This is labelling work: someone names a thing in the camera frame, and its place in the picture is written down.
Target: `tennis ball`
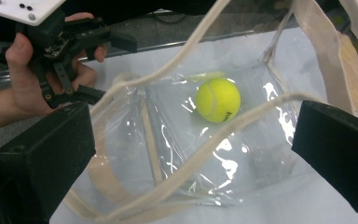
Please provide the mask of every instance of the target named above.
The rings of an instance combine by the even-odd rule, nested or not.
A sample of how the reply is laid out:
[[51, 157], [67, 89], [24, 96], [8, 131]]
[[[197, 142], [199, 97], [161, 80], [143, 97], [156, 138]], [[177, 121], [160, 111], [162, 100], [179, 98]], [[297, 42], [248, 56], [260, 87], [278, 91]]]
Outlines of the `tennis ball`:
[[234, 83], [226, 78], [217, 77], [199, 87], [195, 105], [203, 118], [219, 123], [237, 114], [241, 105], [241, 95]]

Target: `black mount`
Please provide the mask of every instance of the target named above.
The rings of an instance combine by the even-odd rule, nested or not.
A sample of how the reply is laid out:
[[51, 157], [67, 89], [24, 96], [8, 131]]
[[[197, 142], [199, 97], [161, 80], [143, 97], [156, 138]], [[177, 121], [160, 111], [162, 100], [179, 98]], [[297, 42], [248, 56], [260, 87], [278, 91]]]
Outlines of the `black mount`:
[[[86, 101], [97, 103], [104, 91], [79, 86], [74, 90], [72, 81], [76, 71], [72, 67], [73, 59], [85, 50], [89, 60], [94, 59], [94, 51], [101, 44], [110, 42], [112, 47], [129, 52], [137, 51], [137, 42], [130, 35], [111, 30], [102, 18], [64, 21], [65, 15], [57, 9], [39, 26], [19, 23], [18, 32], [25, 34], [34, 47], [30, 66], [36, 73], [42, 89], [42, 95], [51, 108], [67, 102]], [[48, 83], [47, 74], [57, 74], [63, 92], [54, 92]]]

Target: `clear plastic bag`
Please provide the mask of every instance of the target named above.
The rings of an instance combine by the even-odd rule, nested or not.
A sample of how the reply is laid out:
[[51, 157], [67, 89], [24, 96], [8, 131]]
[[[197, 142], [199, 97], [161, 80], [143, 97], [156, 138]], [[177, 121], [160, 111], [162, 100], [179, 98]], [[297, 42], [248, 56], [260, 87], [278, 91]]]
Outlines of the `clear plastic bag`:
[[[85, 223], [242, 223], [255, 214], [255, 223], [289, 223], [284, 208], [263, 219], [264, 210], [255, 206], [279, 204], [277, 199], [299, 204], [301, 190], [320, 184], [316, 172], [290, 149], [301, 101], [328, 102], [358, 116], [358, 99], [346, 83], [351, 61], [341, 54], [340, 44], [348, 44], [348, 38], [332, 32], [326, 21], [310, 21], [311, 15], [323, 13], [310, 2], [294, 1], [283, 18], [280, 10], [251, 15], [279, 18], [271, 31], [198, 43], [207, 31], [221, 35], [225, 29], [243, 29], [238, 25], [243, 17], [230, 13], [213, 24], [227, 4], [217, 1], [183, 47], [125, 55], [100, 67], [130, 72], [104, 77], [99, 84], [107, 93], [91, 109], [97, 154], [68, 193], [65, 207]], [[313, 14], [303, 15], [300, 9], [307, 14], [305, 8]], [[228, 18], [240, 22], [225, 27]], [[313, 24], [331, 27], [315, 31]], [[324, 37], [326, 43], [318, 45]], [[358, 66], [358, 60], [352, 62]], [[148, 71], [156, 72], [147, 76]], [[228, 122], [210, 123], [195, 110], [197, 89], [211, 77], [226, 77], [239, 87], [241, 109]], [[336, 202], [336, 196], [326, 198]]]

